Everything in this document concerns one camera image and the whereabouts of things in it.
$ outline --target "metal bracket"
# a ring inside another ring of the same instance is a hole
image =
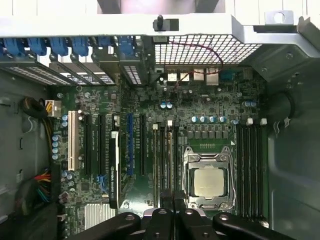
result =
[[[294,25],[294,12],[289,10],[266,11],[265,25]]]

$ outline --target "blue pcie slot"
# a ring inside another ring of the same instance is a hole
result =
[[[126,174],[132,176],[134,174],[134,115],[128,113],[126,115],[126,131],[128,133],[127,147],[128,159]]]

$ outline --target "capacitor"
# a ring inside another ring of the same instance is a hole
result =
[[[60,135],[53,135],[53,136],[52,136],[52,140],[55,141],[55,142],[56,142],[56,141],[59,141],[60,139],[61,139],[61,136],[60,136]]]
[[[217,121],[217,118],[215,116],[211,116],[211,117],[209,117],[209,121],[210,121],[210,123],[214,123]]]
[[[191,118],[191,122],[193,122],[193,123],[196,123],[197,120],[198,120],[198,118],[197,118],[196,116],[193,116],[193,117]]]
[[[53,141],[52,142],[52,147],[57,148],[60,145],[59,141]]]
[[[231,122],[232,122],[234,125],[238,125],[238,124],[240,123],[238,119],[234,119],[234,120],[232,120]]]
[[[251,106],[251,102],[250,102],[250,101],[244,101],[244,102],[242,103],[242,105],[248,108],[248,107]]]
[[[60,154],[53,154],[52,159],[53,160],[58,160],[60,158]]]
[[[200,117],[200,122],[201,122],[201,123],[204,123],[205,121],[206,121],[206,117],[205,117],[205,116],[201,116],[201,117]]]
[[[224,116],[219,117],[219,122],[224,123],[226,121],[226,118]]]
[[[255,107],[257,106],[257,102],[256,102],[256,101],[251,101],[251,102],[250,102],[250,106],[251,106],[252,108],[255,108]]]
[[[64,198],[67,198],[69,196],[69,194],[66,192],[66,191],[64,191],[63,193],[61,193],[59,196],[58,196],[58,198],[59,199],[64,199]]]
[[[68,115],[63,115],[62,116],[62,121],[68,121]]]
[[[69,187],[73,187],[75,185],[75,182],[74,181],[68,181],[68,186]]]
[[[161,109],[165,109],[166,107],[167,107],[167,104],[166,104],[165,101],[163,101],[163,102],[160,103],[160,108],[161,108]]]
[[[67,175],[68,175],[68,172],[67,172],[67,171],[63,171],[63,172],[61,173],[61,177],[63,177],[63,178],[66,178]]]
[[[66,179],[71,180],[74,178],[74,174],[72,172],[69,172],[68,175],[66,176]]]
[[[57,148],[57,147],[52,148],[53,154],[57,154],[58,152],[59,152],[59,148]]]
[[[167,103],[166,103],[166,107],[167,107],[168,109],[172,109],[173,105],[172,105],[171,102],[167,102]]]

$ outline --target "white connector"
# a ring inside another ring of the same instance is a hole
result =
[[[45,108],[48,112],[48,117],[61,117],[61,101],[45,100]]]
[[[68,112],[68,170],[79,168],[79,119],[77,111]]]

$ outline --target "pcie slot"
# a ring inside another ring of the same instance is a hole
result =
[[[84,172],[90,176],[92,173],[92,116],[87,114],[84,116]]]
[[[165,137],[166,134],[166,128],[164,126],[160,127],[160,189],[164,190],[166,189],[166,184],[165,184],[165,171],[166,171],[166,155],[165,155]]]
[[[174,189],[180,190],[179,188],[179,165],[181,161],[179,159],[179,127],[173,128],[173,144],[174,144]]]
[[[79,169],[79,119],[77,111],[68,112],[68,170]]]
[[[146,175],[147,163],[147,125],[146,115],[140,114],[140,175]]]
[[[120,177],[119,177],[119,132],[111,131],[109,140],[109,204],[110,208],[119,208]]]
[[[134,174],[134,115],[132,113],[128,113],[126,115],[126,131],[128,134],[128,160],[126,174],[128,176],[132,176]]]
[[[98,115],[98,173],[106,174],[106,116]]]

